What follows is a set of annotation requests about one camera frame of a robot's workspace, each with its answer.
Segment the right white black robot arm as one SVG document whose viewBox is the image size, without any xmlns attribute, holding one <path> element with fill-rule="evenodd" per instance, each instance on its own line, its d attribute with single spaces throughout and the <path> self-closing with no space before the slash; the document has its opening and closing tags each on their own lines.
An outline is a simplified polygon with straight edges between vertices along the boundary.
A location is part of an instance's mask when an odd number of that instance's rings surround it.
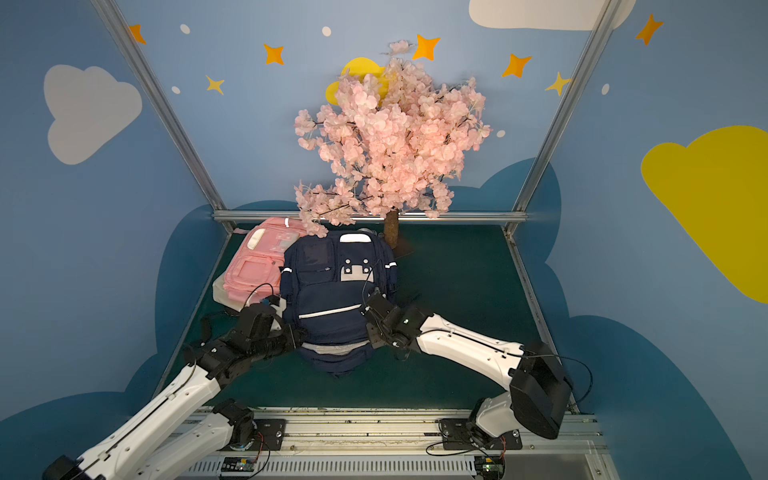
<svg viewBox="0 0 768 480">
<path fill-rule="evenodd" d="M 361 313 L 375 339 L 450 360 L 503 388 L 502 394 L 474 407 L 466 423 L 470 442 L 485 446 L 520 428 L 547 440 L 558 438 L 573 385 L 546 343 L 487 337 L 436 313 L 400 308 L 379 292 L 364 299 Z"/>
</svg>

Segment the navy blue backpack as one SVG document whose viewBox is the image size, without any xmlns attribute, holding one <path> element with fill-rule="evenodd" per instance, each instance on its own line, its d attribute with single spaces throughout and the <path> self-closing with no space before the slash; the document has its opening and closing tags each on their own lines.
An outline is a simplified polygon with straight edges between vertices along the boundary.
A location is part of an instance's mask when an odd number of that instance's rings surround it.
<svg viewBox="0 0 768 480">
<path fill-rule="evenodd" d="M 299 354 L 334 377 L 374 354 L 363 310 L 375 293 L 393 300 L 398 267 L 391 247 L 368 229 L 304 236 L 285 252 L 280 295 L 286 321 L 306 332 Z"/>
</svg>

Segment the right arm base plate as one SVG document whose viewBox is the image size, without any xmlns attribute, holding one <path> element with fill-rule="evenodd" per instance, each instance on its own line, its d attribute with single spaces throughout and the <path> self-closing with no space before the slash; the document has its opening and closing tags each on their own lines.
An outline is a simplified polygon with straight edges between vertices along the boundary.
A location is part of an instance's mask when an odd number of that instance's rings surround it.
<svg viewBox="0 0 768 480">
<path fill-rule="evenodd" d="M 518 430 L 506 432 L 499 437 L 491 437 L 468 419 L 460 418 L 438 419 L 437 427 L 441 437 L 439 445 L 446 451 L 476 448 L 501 451 L 521 450 L 523 448 Z"/>
</svg>

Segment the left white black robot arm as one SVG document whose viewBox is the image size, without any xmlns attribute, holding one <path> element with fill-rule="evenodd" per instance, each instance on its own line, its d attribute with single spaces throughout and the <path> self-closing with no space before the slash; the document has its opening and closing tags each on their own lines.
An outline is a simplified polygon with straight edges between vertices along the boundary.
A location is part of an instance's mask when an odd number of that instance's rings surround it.
<svg viewBox="0 0 768 480">
<path fill-rule="evenodd" d="M 254 414 L 232 399 L 217 405 L 200 426 L 167 439 L 255 362 L 290 353 L 306 337 L 305 329 L 286 323 L 272 306 L 243 308 L 235 326 L 193 348 L 177 377 L 137 414 L 79 457 L 54 460 L 43 478 L 173 479 L 216 450 L 250 445 L 259 437 Z"/>
</svg>

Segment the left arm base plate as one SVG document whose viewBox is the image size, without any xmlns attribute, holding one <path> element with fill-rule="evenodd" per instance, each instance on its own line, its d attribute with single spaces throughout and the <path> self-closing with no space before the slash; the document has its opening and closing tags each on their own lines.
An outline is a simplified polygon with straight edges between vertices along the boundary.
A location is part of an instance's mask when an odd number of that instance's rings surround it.
<svg viewBox="0 0 768 480">
<path fill-rule="evenodd" d="M 280 451 L 286 426 L 286 419 L 251 420 L 234 429 L 228 448 L 233 451 Z"/>
</svg>

